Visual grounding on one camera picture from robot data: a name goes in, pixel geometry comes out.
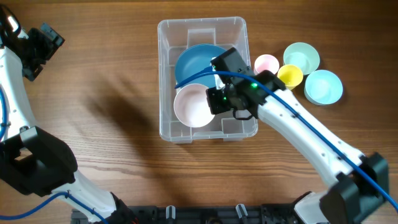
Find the light blue small bowl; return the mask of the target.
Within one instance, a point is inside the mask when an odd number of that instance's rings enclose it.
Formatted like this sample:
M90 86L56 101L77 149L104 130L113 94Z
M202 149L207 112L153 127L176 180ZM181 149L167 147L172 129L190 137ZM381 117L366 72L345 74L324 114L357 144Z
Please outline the light blue small bowl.
M330 105L342 97L343 84L333 72L316 70L307 76L304 94L315 105Z

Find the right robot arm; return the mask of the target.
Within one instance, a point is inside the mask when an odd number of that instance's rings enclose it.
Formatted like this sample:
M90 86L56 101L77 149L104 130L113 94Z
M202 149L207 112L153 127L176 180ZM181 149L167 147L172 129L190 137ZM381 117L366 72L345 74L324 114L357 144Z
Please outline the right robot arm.
M212 113L247 110L288 140L314 167L327 190L309 192L286 206L284 220L298 223L361 223L389 195L389 168L378 153L367 157L312 116L269 71L258 75L211 71L222 87L206 91Z

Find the pink small bowl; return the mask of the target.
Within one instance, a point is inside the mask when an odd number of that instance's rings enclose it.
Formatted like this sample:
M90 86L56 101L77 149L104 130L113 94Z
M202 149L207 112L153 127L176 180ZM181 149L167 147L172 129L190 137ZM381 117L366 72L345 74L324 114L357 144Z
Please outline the pink small bowl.
M214 115L210 111L207 101L207 86L192 83L185 85L176 94L174 112L177 119L191 128L200 128L209 124Z

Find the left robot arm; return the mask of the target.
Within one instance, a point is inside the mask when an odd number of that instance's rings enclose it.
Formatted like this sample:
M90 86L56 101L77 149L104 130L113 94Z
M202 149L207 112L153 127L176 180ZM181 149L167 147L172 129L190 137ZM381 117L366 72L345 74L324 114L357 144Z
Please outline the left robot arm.
M64 41L48 24L25 32L1 5L1 180L23 195L46 197L28 212L1 219L27 217L59 199L90 223L139 223L121 199L78 170L70 147L40 128L32 112L23 79L34 81Z

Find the dark blue bowl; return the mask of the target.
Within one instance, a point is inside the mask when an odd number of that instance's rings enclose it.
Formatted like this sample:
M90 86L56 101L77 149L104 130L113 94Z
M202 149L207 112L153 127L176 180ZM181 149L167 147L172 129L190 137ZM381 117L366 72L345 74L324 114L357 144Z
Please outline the dark blue bowl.
M225 49L210 45L194 45L185 50L175 65L175 79L177 83L197 73L212 72L211 60L225 52Z

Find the mint green small bowl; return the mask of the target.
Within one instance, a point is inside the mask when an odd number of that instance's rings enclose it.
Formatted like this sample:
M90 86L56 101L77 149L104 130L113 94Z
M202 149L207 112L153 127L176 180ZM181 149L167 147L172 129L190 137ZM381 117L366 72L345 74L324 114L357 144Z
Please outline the mint green small bowl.
M304 75L309 75L318 69L320 55L310 44L296 42L290 44L283 54L284 65L295 65Z

